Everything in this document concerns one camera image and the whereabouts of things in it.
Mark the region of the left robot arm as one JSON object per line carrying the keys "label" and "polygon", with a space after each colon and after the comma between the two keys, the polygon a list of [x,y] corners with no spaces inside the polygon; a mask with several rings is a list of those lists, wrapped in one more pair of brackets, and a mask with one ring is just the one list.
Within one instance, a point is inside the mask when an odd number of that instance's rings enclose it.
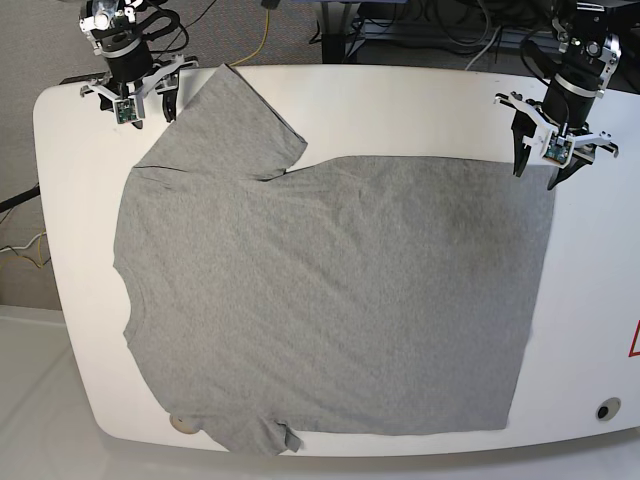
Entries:
{"label": "left robot arm", "polygon": [[609,28],[610,9],[597,3],[559,3],[550,20],[561,58],[554,61],[527,34],[522,61],[531,59],[534,77],[546,86],[544,99],[526,99],[513,91],[494,101],[514,111],[513,174],[520,177],[531,159],[555,167],[547,189],[553,190],[595,161],[596,151],[617,156],[619,147],[606,131],[592,132],[588,116],[602,98],[622,56],[619,35]]}

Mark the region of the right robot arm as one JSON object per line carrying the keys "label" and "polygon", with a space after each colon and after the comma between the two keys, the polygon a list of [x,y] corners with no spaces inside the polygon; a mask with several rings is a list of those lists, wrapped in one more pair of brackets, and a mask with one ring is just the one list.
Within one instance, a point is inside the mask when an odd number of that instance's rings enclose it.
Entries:
{"label": "right robot arm", "polygon": [[78,24],[107,66],[80,80],[81,97],[95,94],[119,125],[141,129],[144,100],[154,92],[165,120],[176,120],[181,71],[198,65],[182,54],[190,36],[177,12],[160,1],[87,1]]}

